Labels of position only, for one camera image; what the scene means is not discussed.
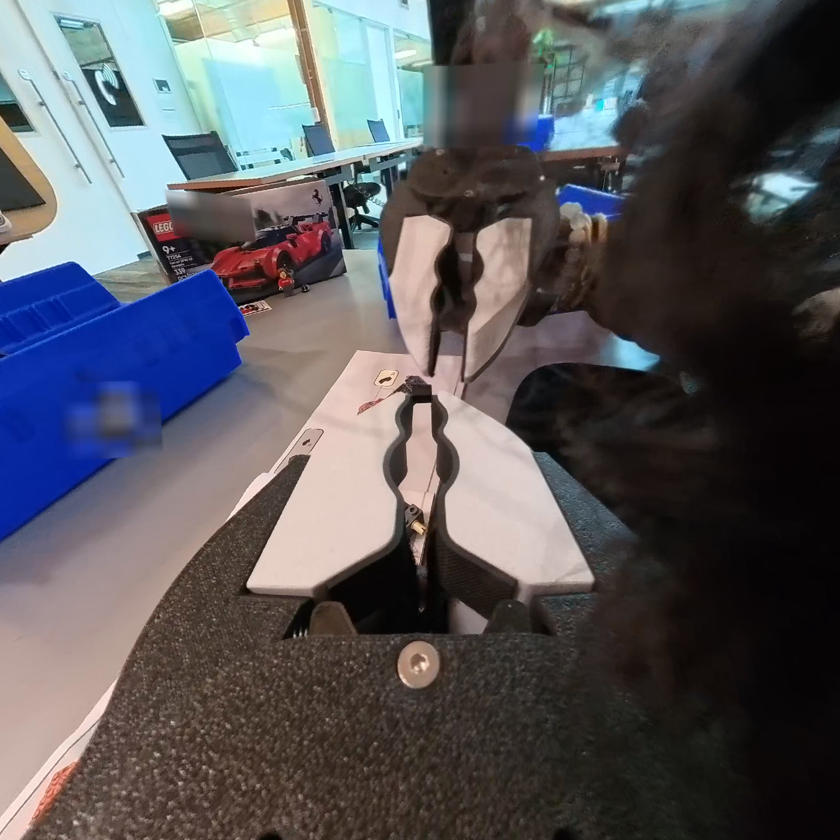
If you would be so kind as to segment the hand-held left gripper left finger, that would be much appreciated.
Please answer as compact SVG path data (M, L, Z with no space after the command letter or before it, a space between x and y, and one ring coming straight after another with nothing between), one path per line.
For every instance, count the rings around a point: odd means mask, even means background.
M304 465L246 587L325 595L392 552L405 533L413 395L399 393L326 429Z

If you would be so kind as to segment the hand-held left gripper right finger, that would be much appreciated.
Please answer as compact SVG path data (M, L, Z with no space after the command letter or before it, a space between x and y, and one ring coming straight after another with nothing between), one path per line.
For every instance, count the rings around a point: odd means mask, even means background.
M434 407L441 535L514 597L591 592L593 572L531 449L457 397Z

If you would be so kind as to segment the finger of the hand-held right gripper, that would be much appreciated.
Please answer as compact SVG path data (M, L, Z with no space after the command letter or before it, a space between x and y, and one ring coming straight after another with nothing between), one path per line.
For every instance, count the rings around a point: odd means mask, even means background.
M532 220L501 219L476 235L482 264L472 287L475 307L466 326L464 381L473 382L497 357L529 297Z
M405 217L390 270L397 324L408 353L426 376L434 374L440 338L437 262L451 240L452 228L444 220Z

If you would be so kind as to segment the white lego instruction booklet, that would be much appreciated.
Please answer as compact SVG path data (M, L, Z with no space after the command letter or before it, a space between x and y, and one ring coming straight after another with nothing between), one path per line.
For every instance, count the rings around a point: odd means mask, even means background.
M22 838L81 756L175 577L250 501L303 432L332 432L410 375L356 351L302 385L251 359L164 426L163 448L99 471L2 541L2 838Z

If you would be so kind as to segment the lego set box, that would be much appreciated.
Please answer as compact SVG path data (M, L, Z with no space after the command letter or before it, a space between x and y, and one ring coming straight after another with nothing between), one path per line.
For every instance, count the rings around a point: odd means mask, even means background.
M165 203L134 214L169 283L211 270L237 305L278 293L277 269L296 289L346 273L343 237L325 181L229 192L168 191Z

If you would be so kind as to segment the black stool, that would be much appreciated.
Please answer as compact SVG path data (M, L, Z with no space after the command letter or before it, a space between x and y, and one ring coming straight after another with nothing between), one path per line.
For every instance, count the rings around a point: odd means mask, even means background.
M382 191L378 182L347 182L343 185L345 206L352 211L348 226L350 231L361 230L363 225L373 229L380 226L379 218L370 215L370 204Z

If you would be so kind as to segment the blue storage bin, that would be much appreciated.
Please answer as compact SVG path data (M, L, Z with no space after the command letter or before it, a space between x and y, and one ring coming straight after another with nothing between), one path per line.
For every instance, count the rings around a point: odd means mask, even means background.
M120 302L78 263L2 282L1 535L19 530L110 460L102 403L165 421L242 363L245 317L205 269Z
M607 222L617 220L623 208L624 196L599 191L582 185L565 184L555 190L556 202L559 205L567 203L579 204L583 213L590 216L602 214ZM396 319L396 310L393 304L389 271L386 264L385 249L382 236L377 239L376 244L377 271L381 285L381 294L385 302L387 317L390 320Z

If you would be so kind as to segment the long white-topped desk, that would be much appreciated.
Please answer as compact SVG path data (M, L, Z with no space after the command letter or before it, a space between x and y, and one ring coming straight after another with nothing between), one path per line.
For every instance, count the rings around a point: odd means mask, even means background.
M202 193L229 192L242 188L274 185L310 175L317 176L319 179L342 175L346 181L353 178L356 167L368 167L373 172L390 169L398 166L407 155L422 148L423 145L422 136L390 143L372 143L301 160L260 165L254 169L175 182L167 185L167 189Z

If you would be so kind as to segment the black panel board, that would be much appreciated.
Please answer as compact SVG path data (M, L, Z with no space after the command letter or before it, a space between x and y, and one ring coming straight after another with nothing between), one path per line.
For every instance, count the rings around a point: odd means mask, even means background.
M1 120L1 251L56 219L56 192L17 135Z

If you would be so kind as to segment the black wall sign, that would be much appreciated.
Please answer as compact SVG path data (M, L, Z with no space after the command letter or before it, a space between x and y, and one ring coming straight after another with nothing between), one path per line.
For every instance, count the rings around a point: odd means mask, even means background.
M108 126L120 129L145 126L102 29L93 26L78 35L71 49Z

